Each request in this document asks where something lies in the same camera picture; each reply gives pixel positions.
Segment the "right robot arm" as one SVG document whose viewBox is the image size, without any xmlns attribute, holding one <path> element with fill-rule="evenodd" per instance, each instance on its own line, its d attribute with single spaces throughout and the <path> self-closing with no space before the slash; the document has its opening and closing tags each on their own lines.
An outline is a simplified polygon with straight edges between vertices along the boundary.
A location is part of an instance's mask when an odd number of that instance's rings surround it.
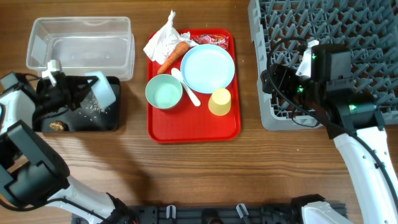
<svg viewBox="0 0 398 224">
<path fill-rule="evenodd" d="M 268 60 L 263 91 L 277 93 L 326 127 L 347 166 L 365 223 L 397 223 L 397 176 L 384 118 L 371 94 L 354 90 L 351 52 L 342 44 L 298 42 L 310 74 Z"/>
</svg>

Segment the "white rice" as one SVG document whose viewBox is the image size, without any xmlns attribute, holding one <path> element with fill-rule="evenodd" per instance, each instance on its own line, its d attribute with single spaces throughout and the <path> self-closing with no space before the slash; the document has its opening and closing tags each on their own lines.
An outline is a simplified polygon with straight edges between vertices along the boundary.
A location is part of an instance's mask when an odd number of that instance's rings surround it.
<svg viewBox="0 0 398 224">
<path fill-rule="evenodd" d="M 100 117 L 107 115 L 109 111 L 110 108 L 102 109 L 93 95 L 88 95 L 81 103 L 78 115 L 88 121 L 96 121 Z"/>
</svg>

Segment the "brown food scrap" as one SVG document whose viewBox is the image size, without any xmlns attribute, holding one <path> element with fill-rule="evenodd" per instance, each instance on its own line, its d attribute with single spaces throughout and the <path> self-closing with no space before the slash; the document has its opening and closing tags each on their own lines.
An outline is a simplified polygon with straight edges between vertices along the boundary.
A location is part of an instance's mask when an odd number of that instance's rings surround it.
<svg viewBox="0 0 398 224">
<path fill-rule="evenodd" d="M 54 121 L 50 123 L 50 127 L 54 131 L 69 131 L 68 124 L 64 123 L 63 121 Z"/>
</svg>

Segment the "yellow cup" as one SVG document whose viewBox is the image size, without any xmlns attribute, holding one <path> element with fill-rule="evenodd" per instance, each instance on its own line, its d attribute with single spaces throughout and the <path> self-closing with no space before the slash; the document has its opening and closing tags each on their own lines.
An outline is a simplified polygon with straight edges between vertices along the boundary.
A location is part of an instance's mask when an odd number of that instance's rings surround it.
<svg viewBox="0 0 398 224">
<path fill-rule="evenodd" d="M 217 116 L 228 114 L 231 109 L 231 93 L 226 88 L 215 90 L 209 99 L 208 109 Z"/>
</svg>

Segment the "orange carrot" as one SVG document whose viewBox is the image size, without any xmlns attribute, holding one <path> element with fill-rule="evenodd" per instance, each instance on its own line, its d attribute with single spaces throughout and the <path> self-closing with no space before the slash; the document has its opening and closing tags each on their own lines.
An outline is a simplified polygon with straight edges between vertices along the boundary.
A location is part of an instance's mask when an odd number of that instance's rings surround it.
<svg viewBox="0 0 398 224">
<path fill-rule="evenodd" d="M 163 74 L 175 61 L 177 61 L 181 56 L 183 56 L 190 48 L 187 42 L 178 43 L 172 53 L 167 57 L 166 61 L 158 69 L 157 74 Z"/>
</svg>

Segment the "light blue bowl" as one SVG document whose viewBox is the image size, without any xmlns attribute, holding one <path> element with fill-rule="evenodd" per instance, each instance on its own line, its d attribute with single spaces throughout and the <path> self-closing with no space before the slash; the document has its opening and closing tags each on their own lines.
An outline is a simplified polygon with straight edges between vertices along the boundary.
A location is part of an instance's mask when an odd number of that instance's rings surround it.
<svg viewBox="0 0 398 224">
<path fill-rule="evenodd" d="M 94 97 L 98 102 L 98 106 L 105 110 L 116 101 L 111 85 L 106 76 L 101 71 L 85 73 L 86 77 L 97 77 L 98 80 L 91 87 Z"/>
</svg>

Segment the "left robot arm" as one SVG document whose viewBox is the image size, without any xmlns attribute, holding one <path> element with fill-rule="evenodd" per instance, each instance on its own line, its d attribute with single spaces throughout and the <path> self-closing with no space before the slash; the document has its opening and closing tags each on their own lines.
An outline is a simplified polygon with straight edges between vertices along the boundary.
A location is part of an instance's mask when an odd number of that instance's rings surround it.
<svg viewBox="0 0 398 224">
<path fill-rule="evenodd" d="M 35 131 L 43 119 L 76 110 L 89 93 L 114 94 L 103 74 L 49 79 L 11 72 L 1 78 L 1 206 L 15 212 L 57 207 L 88 223 L 139 223 L 120 199 L 97 192 L 71 176 L 66 162 Z"/>
</svg>

